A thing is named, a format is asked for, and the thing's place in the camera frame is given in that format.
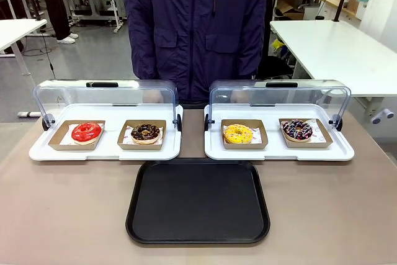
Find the chocolate donut with nuts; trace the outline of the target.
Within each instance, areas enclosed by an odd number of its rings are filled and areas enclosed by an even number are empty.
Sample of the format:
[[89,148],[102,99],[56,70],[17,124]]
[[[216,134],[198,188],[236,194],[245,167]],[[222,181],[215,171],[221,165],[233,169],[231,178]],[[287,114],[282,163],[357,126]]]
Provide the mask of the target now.
[[153,124],[141,124],[133,127],[132,140],[139,145],[152,145],[158,141],[161,131]]

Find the white desk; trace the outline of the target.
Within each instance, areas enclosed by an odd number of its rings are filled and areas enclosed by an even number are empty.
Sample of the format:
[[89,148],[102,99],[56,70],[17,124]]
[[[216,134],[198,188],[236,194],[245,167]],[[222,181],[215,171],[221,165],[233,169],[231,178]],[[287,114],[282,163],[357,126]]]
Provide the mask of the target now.
[[41,26],[45,25],[47,21],[45,19],[6,19],[0,20],[0,53],[8,48],[12,48],[12,52],[15,56],[16,62],[19,66],[22,76],[30,88],[33,91],[36,86],[35,81],[32,77],[31,72],[28,70],[27,65],[23,59],[21,51],[19,50],[17,42],[22,38],[28,36]]

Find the person in navy jacket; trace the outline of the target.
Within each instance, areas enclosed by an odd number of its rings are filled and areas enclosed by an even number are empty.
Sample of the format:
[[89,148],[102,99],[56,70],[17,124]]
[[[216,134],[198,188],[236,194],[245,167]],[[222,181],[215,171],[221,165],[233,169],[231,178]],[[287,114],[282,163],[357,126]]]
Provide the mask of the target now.
[[204,102],[217,80],[252,79],[262,56],[266,0],[124,0],[132,70]]

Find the white display case base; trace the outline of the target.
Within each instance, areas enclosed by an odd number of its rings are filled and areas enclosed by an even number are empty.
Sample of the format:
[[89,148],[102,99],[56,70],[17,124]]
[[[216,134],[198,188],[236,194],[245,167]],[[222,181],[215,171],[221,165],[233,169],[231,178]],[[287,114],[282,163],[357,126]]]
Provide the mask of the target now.
[[[35,161],[84,161],[84,160],[169,160],[175,158],[181,148],[182,132],[172,124],[171,104],[142,104],[135,107],[110,105],[73,104],[64,108],[56,124],[43,132],[29,150]],[[48,142],[65,120],[105,120],[105,132],[93,151],[56,151]],[[165,120],[165,142],[159,151],[127,151],[117,144],[126,120]]]
[[[205,131],[205,154],[217,160],[298,160],[349,161],[354,149],[344,135],[332,125],[326,111],[315,104],[276,104],[250,106],[249,104],[214,104],[206,106],[204,115],[214,123]],[[224,119],[259,119],[264,124],[268,144],[262,150],[228,150],[222,140],[221,121]],[[318,119],[327,129],[332,143],[327,148],[288,148],[280,128],[280,119]]]

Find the wooden top workbench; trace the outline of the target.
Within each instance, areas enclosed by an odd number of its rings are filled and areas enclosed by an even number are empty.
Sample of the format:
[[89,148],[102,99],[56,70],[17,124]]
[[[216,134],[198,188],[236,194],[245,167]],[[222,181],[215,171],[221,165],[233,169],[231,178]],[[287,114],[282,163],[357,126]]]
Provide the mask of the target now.
[[[340,0],[318,0],[320,2],[321,9],[319,11],[324,10],[325,7],[331,7],[332,11],[334,11],[334,14],[337,11],[337,8],[339,6]],[[350,11],[347,7],[343,7],[340,13],[339,18],[342,19],[342,17],[346,17],[351,20],[356,20],[360,22],[361,20],[356,17],[356,12]]]

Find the brown cardboard donut tray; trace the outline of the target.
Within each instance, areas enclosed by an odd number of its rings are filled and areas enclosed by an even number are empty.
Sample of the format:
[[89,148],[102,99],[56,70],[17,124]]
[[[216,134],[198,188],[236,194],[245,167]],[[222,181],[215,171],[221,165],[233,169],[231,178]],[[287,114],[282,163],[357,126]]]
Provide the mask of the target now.
[[[161,134],[154,144],[152,145],[139,145],[136,144],[132,140],[131,132],[133,127],[136,127],[141,124],[153,124],[159,127]],[[126,120],[122,130],[120,131],[120,135],[118,137],[117,144],[123,150],[127,151],[159,151],[165,140],[166,135],[166,121],[165,120]]]
[[[253,139],[249,144],[231,144],[225,140],[224,129],[233,124],[245,125],[252,130]],[[262,120],[259,119],[223,119],[221,137],[226,150],[263,150],[268,144],[267,132]]]
[[[71,132],[77,125],[85,122],[94,122],[99,124],[102,127],[102,133],[94,143],[80,145],[73,141],[71,138]],[[56,151],[93,151],[104,132],[105,120],[65,120],[52,136],[48,145]]]
[[319,119],[298,119],[310,124],[313,128],[313,134],[309,141],[294,142],[288,140],[282,132],[281,123],[293,119],[279,119],[280,131],[284,137],[286,145],[291,149],[324,149],[332,144],[332,138],[324,125]]

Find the clear display case lid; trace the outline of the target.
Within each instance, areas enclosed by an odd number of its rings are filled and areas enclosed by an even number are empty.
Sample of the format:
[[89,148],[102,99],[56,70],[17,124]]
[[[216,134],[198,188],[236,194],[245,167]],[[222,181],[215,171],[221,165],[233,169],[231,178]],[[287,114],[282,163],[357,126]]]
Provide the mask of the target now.
[[210,86],[204,130],[215,124],[216,105],[314,104],[326,112],[326,123],[340,132],[350,97],[351,90],[333,79],[219,80]]
[[182,112],[177,111],[178,92],[175,85],[159,79],[49,79],[33,89],[47,131],[56,124],[61,111],[73,104],[135,107],[142,104],[171,104],[172,124],[182,131]]

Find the red glazed donut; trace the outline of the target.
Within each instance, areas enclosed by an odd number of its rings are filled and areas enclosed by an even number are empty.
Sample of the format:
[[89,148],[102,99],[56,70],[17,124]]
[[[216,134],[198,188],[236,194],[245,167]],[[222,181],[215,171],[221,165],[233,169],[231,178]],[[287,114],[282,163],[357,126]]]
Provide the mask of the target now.
[[80,145],[94,143],[102,133],[102,127],[94,122],[85,122],[77,125],[71,132],[73,141]]

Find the chocolate donut with white drizzle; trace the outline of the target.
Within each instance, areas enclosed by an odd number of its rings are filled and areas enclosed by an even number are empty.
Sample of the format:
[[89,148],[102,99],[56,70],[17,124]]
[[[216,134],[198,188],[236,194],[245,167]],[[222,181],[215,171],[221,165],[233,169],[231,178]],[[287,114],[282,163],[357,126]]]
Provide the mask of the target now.
[[281,129],[285,137],[294,142],[309,141],[313,134],[312,126],[298,119],[282,122]]

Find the white table with metal legs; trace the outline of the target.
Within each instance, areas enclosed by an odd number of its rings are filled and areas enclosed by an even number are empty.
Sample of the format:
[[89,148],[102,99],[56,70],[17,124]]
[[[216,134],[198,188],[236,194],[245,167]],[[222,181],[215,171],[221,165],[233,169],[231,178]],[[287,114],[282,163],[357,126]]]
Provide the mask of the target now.
[[347,86],[371,123],[397,117],[383,107],[397,97],[397,53],[354,26],[331,20],[272,21],[273,31],[296,58],[294,78],[333,79]]

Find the person in black trousers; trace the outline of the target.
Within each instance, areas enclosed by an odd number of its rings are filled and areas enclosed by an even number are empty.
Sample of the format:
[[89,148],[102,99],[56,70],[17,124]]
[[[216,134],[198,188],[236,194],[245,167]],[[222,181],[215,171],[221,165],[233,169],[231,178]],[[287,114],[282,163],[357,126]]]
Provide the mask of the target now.
[[60,44],[73,44],[79,37],[71,32],[69,19],[63,0],[45,0],[48,16]]

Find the black plastic serving tray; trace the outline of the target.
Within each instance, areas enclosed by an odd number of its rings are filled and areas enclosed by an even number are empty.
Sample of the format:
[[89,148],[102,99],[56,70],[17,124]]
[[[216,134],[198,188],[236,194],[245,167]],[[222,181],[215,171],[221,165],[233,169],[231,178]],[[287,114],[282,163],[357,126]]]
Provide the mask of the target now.
[[251,245],[270,217],[252,163],[176,158],[139,168],[125,228],[141,245]]

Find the yellow sprinkled donut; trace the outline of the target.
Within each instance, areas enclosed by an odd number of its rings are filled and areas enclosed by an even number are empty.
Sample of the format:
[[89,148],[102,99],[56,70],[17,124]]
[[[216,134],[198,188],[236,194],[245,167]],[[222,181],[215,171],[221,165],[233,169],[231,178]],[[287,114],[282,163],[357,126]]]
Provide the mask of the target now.
[[231,144],[249,144],[253,139],[253,132],[245,125],[233,124],[225,127],[224,138]]

